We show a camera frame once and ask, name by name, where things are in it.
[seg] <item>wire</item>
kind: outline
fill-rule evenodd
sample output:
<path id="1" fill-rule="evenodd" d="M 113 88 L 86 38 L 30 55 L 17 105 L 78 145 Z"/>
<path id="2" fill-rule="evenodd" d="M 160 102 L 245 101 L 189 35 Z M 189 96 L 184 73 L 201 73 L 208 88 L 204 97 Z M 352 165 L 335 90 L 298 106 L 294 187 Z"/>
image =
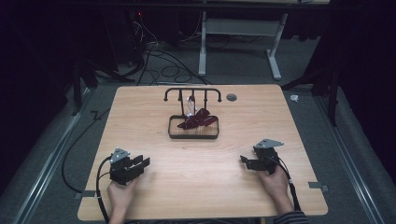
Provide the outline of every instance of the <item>wire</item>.
<path id="1" fill-rule="evenodd" d="M 147 55 L 147 57 L 146 57 L 146 64 L 145 64 L 145 67 L 143 68 L 143 71 L 142 71 L 142 73 L 140 74 L 140 77 L 139 77 L 139 79 L 138 79 L 137 82 L 136 82 L 136 86 L 138 86 L 138 85 L 140 84 L 140 82 L 142 81 L 142 77 L 143 77 L 143 75 L 144 75 L 145 72 L 146 72 L 146 69 L 147 69 L 148 64 L 149 64 L 149 55 L 150 55 L 151 51 L 152 51 L 152 47 L 151 47 L 151 48 L 149 49 L 149 51 L 148 51 L 148 55 Z"/>
<path id="2" fill-rule="evenodd" d="M 67 187 L 69 187 L 71 190 L 73 190 L 74 192 L 76 192 L 76 193 L 82 193 L 82 190 L 81 189 L 76 189 L 76 188 L 74 188 L 73 186 L 71 186 L 69 183 L 68 183 L 68 181 L 67 181 L 67 179 L 66 179 L 66 176 L 65 176 L 65 174 L 64 174 L 64 166 L 65 166 L 65 164 L 66 164 L 66 158 L 67 158 L 67 156 L 68 156 L 68 154 L 69 154 L 69 152 L 71 151 L 71 149 L 73 148 L 73 146 L 77 143 L 77 141 L 91 128 L 91 126 L 97 121 L 97 120 L 99 120 L 99 119 L 101 119 L 108 111 L 110 111 L 110 108 L 109 109 L 107 109 L 105 112 L 103 112 L 98 118 L 96 118 L 79 136 L 78 136 L 78 138 L 72 143 L 72 145 L 67 149 L 67 151 L 66 151 L 66 153 L 64 154 L 64 159 L 63 159 L 63 161 L 62 161 L 62 170 L 61 170 L 61 173 L 62 173 L 62 180 L 64 181 L 64 183 L 66 184 L 66 186 Z"/>
<path id="3" fill-rule="evenodd" d="M 104 175 L 108 175 L 108 174 L 110 174 L 110 172 L 107 172 L 107 173 L 104 173 L 104 174 L 100 175 L 99 179 L 102 178 Z"/>
<path id="4" fill-rule="evenodd" d="M 210 46 L 210 39 L 214 39 L 214 41 L 218 41 L 218 40 L 216 40 L 216 39 L 219 39 L 219 40 L 224 40 L 225 39 L 225 43 L 223 43 L 221 46 L 219 46 L 219 47 L 214 47 L 214 46 Z M 229 35 L 209 35 L 208 36 L 208 39 L 207 39 L 207 41 L 206 41 L 206 46 L 209 48 L 209 49 L 223 49 L 223 48 L 225 48 L 228 44 L 230 43 L 230 36 Z"/>
<path id="5" fill-rule="evenodd" d="M 197 22 L 197 26 L 195 27 L 195 31 L 192 33 L 192 35 L 190 37 L 188 37 L 187 39 L 180 40 L 180 42 L 185 42 L 185 41 L 188 41 L 188 40 L 191 40 L 191 39 L 194 39 L 194 38 L 200 36 L 200 35 L 195 35 L 195 34 L 198 32 L 199 25 L 201 24 L 201 18 L 202 18 L 202 13 L 199 13 L 199 19 Z"/>
<path id="6" fill-rule="evenodd" d="M 97 70 L 100 70 L 100 71 L 105 72 L 105 73 L 108 74 L 109 76 L 111 76 L 111 77 L 113 77 L 113 78 L 115 78 L 115 79 L 117 79 L 117 80 L 119 80 L 119 81 L 123 81 L 123 82 L 134 82 L 134 79 L 129 79 L 129 78 L 127 78 L 127 77 L 121 76 L 118 72 L 107 70 L 107 69 L 105 69 L 104 67 L 100 66 L 99 64 L 96 64 L 96 63 L 92 62 L 91 60 L 84 59 L 84 62 L 87 63 L 87 64 L 89 64 L 90 66 L 92 66 L 93 68 L 95 68 L 95 69 L 97 69 Z"/>
<path id="7" fill-rule="evenodd" d="M 100 210 L 102 211 L 102 215 L 103 215 L 103 218 L 105 219 L 106 223 L 108 223 L 110 219 L 108 218 L 108 214 L 107 214 L 105 205 L 103 204 L 102 194 L 100 193 L 100 189 L 99 189 L 99 179 L 100 179 L 100 172 L 102 170 L 102 166 L 105 164 L 105 162 L 109 161 L 110 159 L 111 159 L 111 156 L 106 157 L 100 163 L 99 168 L 98 168 L 98 173 L 96 174 L 96 197 L 98 199 L 99 207 L 100 207 Z"/>
<path id="8" fill-rule="evenodd" d="M 157 36 L 155 36 L 155 35 L 145 26 L 145 23 L 143 23 L 143 14 L 142 14 L 142 12 L 141 12 L 141 11 L 138 11 L 138 15 L 139 15 L 139 18 L 140 18 L 140 22 L 142 23 L 142 26 L 146 29 L 146 31 L 147 31 L 149 34 L 151 34 L 151 35 L 154 37 L 154 39 L 155 39 L 155 44 L 158 46 L 158 39 L 157 39 Z"/>
<path id="9" fill-rule="evenodd" d="M 174 74 L 171 74 L 171 75 L 166 75 L 166 74 L 165 74 L 165 70 L 167 70 L 168 68 L 176 68 L 176 72 L 175 72 Z M 164 77 L 175 77 L 175 76 L 177 76 L 177 74 L 179 74 L 179 73 L 180 73 L 180 67 L 177 66 L 177 64 L 175 64 L 175 65 L 170 65 L 170 66 L 166 66 L 166 67 L 164 67 L 164 68 L 161 70 L 161 74 L 162 74 Z"/>
<path id="10" fill-rule="evenodd" d="M 230 35 L 229 38 L 230 38 L 230 40 L 235 41 L 235 42 L 239 42 L 239 43 L 252 43 L 252 42 L 257 41 L 258 39 L 263 39 L 264 38 L 263 35 L 255 35 L 255 36 L 253 36 L 253 38 L 251 40 L 242 40 L 242 39 L 239 39 L 239 38 L 235 38 L 237 36 L 240 36 L 240 35 Z"/>
<path id="11" fill-rule="evenodd" d="M 201 80 L 205 85 L 207 85 L 208 83 L 209 83 L 209 84 L 212 84 L 212 83 L 210 83 L 208 80 L 206 80 L 205 78 L 199 77 L 199 76 L 195 75 L 195 74 L 194 74 L 183 62 L 181 62 L 178 58 L 176 58 L 176 57 L 173 56 L 172 54 L 167 53 L 167 52 L 164 52 L 164 51 L 161 51 L 161 50 L 154 50 L 154 52 L 160 52 L 160 53 L 162 53 L 162 54 L 164 54 L 164 55 L 167 55 L 167 56 L 169 56 L 169 57 L 175 59 L 178 63 L 180 63 L 180 64 L 182 65 L 182 68 L 185 69 L 185 70 L 189 73 L 189 76 L 198 78 L 198 79 Z"/>
<path id="12" fill-rule="evenodd" d="M 128 77 L 128 76 L 134 75 L 138 71 L 140 71 L 143 68 L 144 65 L 145 65 L 145 60 L 143 59 L 142 56 L 140 56 L 138 61 L 137 61 L 137 66 L 134 69 L 132 69 L 131 71 L 129 71 L 129 72 L 127 72 L 127 73 L 125 73 L 125 74 L 123 74 L 121 76 L 122 77 Z"/>
<path id="13" fill-rule="evenodd" d="M 157 71 L 155 71 L 155 70 L 148 70 L 148 72 L 149 72 L 149 73 L 151 74 L 151 76 L 152 76 L 152 81 L 149 83 L 149 85 L 151 86 L 151 85 L 155 82 L 155 85 L 158 86 L 157 80 L 158 80 L 158 78 L 160 78 L 160 73 L 157 72 Z"/>
<path id="14" fill-rule="evenodd" d="M 139 30 L 142 31 L 142 32 L 140 32 L 140 33 L 141 33 L 141 34 L 140 34 L 140 42 L 142 42 L 142 41 L 143 41 L 143 36 L 144 36 L 144 34 L 143 34 L 143 27 L 142 27 L 142 25 L 140 25 L 139 22 L 137 22 L 137 21 L 134 21 L 133 24 L 137 25 L 137 28 L 138 28 L 138 29 L 136 29 L 136 32 L 134 32 L 135 35 L 137 35 L 137 32 L 138 32 Z"/>
<path id="15" fill-rule="evenodd" d="M 295 211 L 301 211 L 300 203 L 299 203 L 298 198 L 297 198 L 296 188 L 294 187 L 293 181 L 291 179 L 289 170 L 286 167 L 285 162 L 283 162 L 279 157 L 277 157 L 280 161 L 282 161 L 283 164 L 285 164 L 285 166 L 283 166 L 282 164 L 280 164 L 280 162 L 274 160 L 273 158 L 271 158 L 269 156 L 265 156 L 265 157 L 270 159 L 271 161 L 275 162 L 278 166 L 280 166 L 280 168 L 282 168 L 283 172 L 285 172 L 286 178 L 289 180 L 290 194 L 291 194 L 291 197 L 293 198 L 294 210 Z"/>

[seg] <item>hand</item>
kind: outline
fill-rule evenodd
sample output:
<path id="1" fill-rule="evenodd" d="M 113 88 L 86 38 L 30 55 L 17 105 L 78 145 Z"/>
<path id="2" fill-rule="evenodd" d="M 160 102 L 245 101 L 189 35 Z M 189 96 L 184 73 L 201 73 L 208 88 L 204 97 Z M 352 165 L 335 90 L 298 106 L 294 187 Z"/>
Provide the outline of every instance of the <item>hand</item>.
<path id="1" fill-rule="evenodd" d="M 135 178 L 126 186 L 119 185 L 115 181 L 111 181 L 107 187 L 107 194 L 110 199 L 113 213 L 111 214 L 111 224 L 124 223 L 128 209 L 134 198 L 134 188 L 136 187 L 138 178 Z"/>
<path id="2" fill-rule="evenodd" d="M 270 194 L 276 205 L 276 210 L 280 215 L 294 211 L 293 205 L 288 195 L 288 179 L 280 166 L 277 166 L 274 173 L 268 175 L 265 171 L 257 171 L 265 189 Z"/>

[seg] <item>metal bar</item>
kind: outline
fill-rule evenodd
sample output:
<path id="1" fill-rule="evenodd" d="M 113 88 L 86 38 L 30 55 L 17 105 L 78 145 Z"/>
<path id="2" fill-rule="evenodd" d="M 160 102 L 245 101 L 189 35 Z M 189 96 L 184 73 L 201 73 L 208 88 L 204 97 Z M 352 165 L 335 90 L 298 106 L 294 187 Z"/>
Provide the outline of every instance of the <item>metal bar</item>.
<path id="1" fill-rule="evenodd" d="M 272 49 L 270 50 L 269 57 L 272 57 L 272 58 L 275 57 L 276 49 L 277 49 L 277 46 L 279 45 L 280 37 L 282 36 L 283 29 L 285 28 L 287 18 L 288 18 L 288 14 L 282 14 L 282 17 L 280 18 L 280 21 L 279 21 L 279 25 L 277 26 L 274 45 L 273 45 Z"/>
<path id="2" fill-rule="evenodd" d="M 204 98 L 204 109 L 206 109 L 206 103 L 207 103 L 207 91 L 205 91 L 205 98 Z"/>
<path id="3" fill-rule="evenodd" d="M 346 168 L 346 173 L 348 174 L 350 181 L 356 190 L 356 193 L 361 200 L 361 204 L 364 208 L 364 211 L 367 214 L 367 217 L 369 218 L 371 223 L 384 223 L 384 220 L 379 213 L 379 210 L 373 200 L 373 197 L 371 195 L 370 190 L 367 188 L 366 183 L 364 182 L 363 178 L 361 177 L 361 174 L 359 173 L 358 168 L 355 165 L 355 162 L 349 155 L 349 152 L 347 150 L 347 146 L 345 145 L 340 133 L 338 132 L 338 129 L 334 126 L 332 126 L 331 121 L 329 120 L 327 116 L 327 109 L 326 105 L 323 102 L 323 99 L 321 97 L 314 97 L 315 102 L 317 103 L 317 106 L 323 115 L 323 117 L 326 120 L 326 123 L 329 127 L 329 129 L 332 132 L 332 136 L 335 140 L 335 142 L 338 145 L 338 153 L 340 155 L 341 161 L 343 162 L 345 168 Z"/>
<path id="4" fill-rule="evenodd" d="M 184 105 L 183 105 L 183 92 L 182 92 L 182 90 L 178 91 L 178 100 L 180 101 L 180 105 L 181 105 L 181 116 L 184 117 Z"/>
<path id="5" fill-rule="evenodd" d="M 201 10 L 201 11 L 263 11 L 270 9 L 272 12 L 312 11 L 315 12 L 350 12 L 362 7 L 334 7 L 325 4 L 272 4 L 272 3 L 125 3 L 125 2 L 93 2 L 93 1 L 62 1 L 61 6 L 69 7 L 122 7 L 134 9 L 170 9 L 170 10 Z"/>
<path id="6" fill-rule="evenodd" d="M 82 106 L 84 106 L 87 101 L 89 100 L 91 94 L 87 97 L 87 100 L 84 102 Z M 41 169 L 40 174 L 37 177 L 37 180 L 33 184 L 28 196 L 26 197 L 23 205 L 21 206 L 20 211 L 15 216 L 13 223 L 23 224 L 29 223 L 30 219 L 35 212 L 44 192 L 47 189 L 48 184 L 50 183 L 53 174 L 56 171 L 60 161 L 64 153 L 66 152 L 67 148 L 65 145 L 67 140 L 69 139 L 71 132 L 73 131 L 74 127 L 76 126 L 78 120 L 80 118 L 80 113 L 78 112 L 73 118 L 71 118 L 69 125 L 67 126 L 66 130 L 62 134 L 58 144 L 56 145 L 55 149 L 49 154 L 46 163 L 44 164 L 43 168 Z"/>
<path id="7" fill-rule="evenodd" d="M 206 12 L 202 12 L 201 28 L 201 50 L 199 53 L 198 75 L 204 77 L 206 74 Z"/>
<path id="8" fill-rule="evenodd" d="M 184 87 L 184 88 L 169 88 L 168 90 L 166 90 L 165 92 L 165 96 L 163 97 L 164 101 L 168 101 L 168 92 L 169 91 L 192 91 L 192 90 L 196 90 L 196 91 L 216 91 L 218 93 L 218 102 L 221 102 L 221 92 L 218 89 L 215 88 L 191 88 L 191 87 Z"/>

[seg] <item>gray mat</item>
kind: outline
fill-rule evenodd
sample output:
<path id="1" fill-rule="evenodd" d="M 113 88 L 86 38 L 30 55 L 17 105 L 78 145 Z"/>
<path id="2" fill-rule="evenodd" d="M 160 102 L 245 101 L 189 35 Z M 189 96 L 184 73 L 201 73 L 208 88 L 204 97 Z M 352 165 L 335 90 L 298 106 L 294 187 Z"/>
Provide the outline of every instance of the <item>gray mat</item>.
<path id="1" fill-rule="evenodd" d="M 264 38 L 259 39 L 258 42 L 233 42 L 227 48 L 209 49 L 205 78 L 214 84 L 287 84 L 303 74 L 317 41 L 304 43 L 293 39 L 281 41 L 276 54 L 282 74 L 280 81 L 272 79 L 268 62 L 264 58 L 266 49 L 264 45 L 268 46 L 270 43 L 270 39 Z M 191 71 L 196 73 L 198 70 L 199 48 L 197 46 L 175 49 L 167 45 L 160 45 L 159 49 L 173 53 Z M 161 73 L 162 69 L 168 65 L 169 63 L 163 59 L 151 57 L 148 69 Z M 152 75 L 145 74 L 143 76 L 142 80 L 146 85 L 155 83 L 152 81 Z M 157 81 L 173 82 L 174 78 L 161 77 Z M 190 82 L 201 83 L 199 78 L 194 78 Z M 99 87 L 93 92 L 91 100 L 81 112 L 81 118 L 68 141 L 69 146 L 92 124 L 92 110 L 97 110 L 100 114 L 111 107 L 119 85 L 120 83 L 117 82 L 101 81 Z M 310 220 L 312 223 L 370 223 L 340 161 L 337 145 L 326 125 L 326 119 L 321 116 L 316 101 L 307 89 L 309 87 L 284 93 L 318 181 L 329 188 L 328 192 L 324 192 L 325 200 L 329 205 L 329 213 L 325 216 L 310 217 Z M 290 100 L 291 94 L 300 96 L 298 103 Z M 379 204 L 385 223 L 391 223 L 396 220 L 394 200 L 389 199 L 396 198 L 394 185 L 389 184 L 389 176 L 370 148 L 353 113 L 349 111 L 345 96 L 341 94 L 339 101 L 336 115 L 340 124 L 338 129 L 343 134 L 347 146 L 351 148 L 351 154 L 358 162 L 359 169 L 368 183 L 370 191 L 374 194 L 375 201 Z M 15 175 L 10 187 L 2 195 L 0 200 L 1 223 L 10 223 L 17 215 L 47 157 L 67 127 L 72 110 L 73 103 L 70 102 L 42 134 L 28 159 Z M 77 189 L 85 188 L 105 125 L 106 117 L 96 121 L 70 150 L 65 164 L 65 173 L 67 180 Z M 58 166 L 33 213 L 31 223 L 81 222 L 77 217 L 80 200 L 75 199 L 75 193 L 62 181 L 60 167 Z M 272 219 L 267 218 L 267 221 L 271 223 Z"/>

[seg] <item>table leg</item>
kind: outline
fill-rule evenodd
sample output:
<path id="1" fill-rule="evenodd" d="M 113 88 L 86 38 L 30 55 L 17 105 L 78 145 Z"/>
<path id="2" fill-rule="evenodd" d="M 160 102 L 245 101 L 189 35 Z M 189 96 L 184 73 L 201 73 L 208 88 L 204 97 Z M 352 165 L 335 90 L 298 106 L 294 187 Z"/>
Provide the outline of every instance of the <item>table leg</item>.
<path id="1" fill-rule="evenodd" d="M 204 77 L 206 74 L 206 12 L 202 13 L 201 51 L 199 54 L 198 75 Z"/>
<path id="2" fill-rule="evenodd" d="M 287 18 L 288 18 L 288 14 L 286 14 L 286 13 L 282 14 L 282 18 L 280 19 L 279 25 L 277 26 L 274 45 L 273 45 L 272 49 L 267 50 L 268 62 L 270 63 L 271 70 L 272 70 L 275 80 L 281 79 L 279 68 L 277 67 L 277 63 L 276 63 L 276 59 L 275 59 L 275 53 L 276 53 L 277 46 L 279 45 L 279 41 L 280 41 L 280 37 L 282 36 L 283 29 L 285 28 Z"/>

